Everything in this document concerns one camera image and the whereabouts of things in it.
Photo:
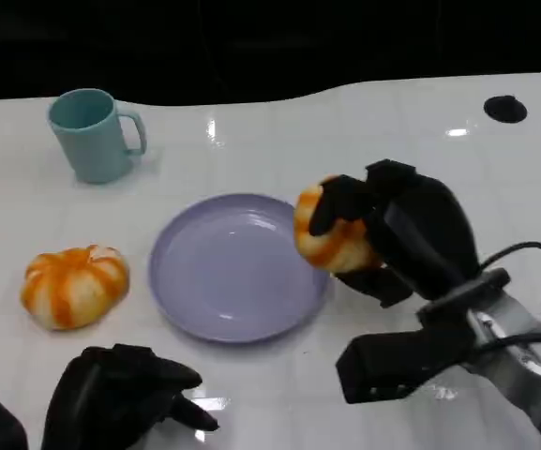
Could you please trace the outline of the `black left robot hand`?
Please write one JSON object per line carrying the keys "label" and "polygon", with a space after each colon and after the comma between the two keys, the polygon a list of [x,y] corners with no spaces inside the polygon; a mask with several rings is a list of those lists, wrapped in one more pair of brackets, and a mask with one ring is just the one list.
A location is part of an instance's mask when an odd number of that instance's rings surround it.
{"label": "black left robot hand", "polygon": [[216,431],[218,420],[184,395],[202,383],[196,370],[148,347],[87,347],[55,387],[41,447],[128,449],[167,419]]}

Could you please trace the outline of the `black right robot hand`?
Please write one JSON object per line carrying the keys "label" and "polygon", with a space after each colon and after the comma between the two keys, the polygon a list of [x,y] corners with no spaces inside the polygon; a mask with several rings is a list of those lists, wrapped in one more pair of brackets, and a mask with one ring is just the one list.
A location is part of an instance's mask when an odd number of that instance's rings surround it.
{"label": "black right robot hand", "polygon": [[337,279],[390,308],[415,293],[436,300],[479,275],[473,229],[443,182],[391,159],[366,171],[365,180],[324,181],[311,216],[312,236],[332,232],[339,221],[362,222],[363,239],[378,256],[378,267],[337,269]]}

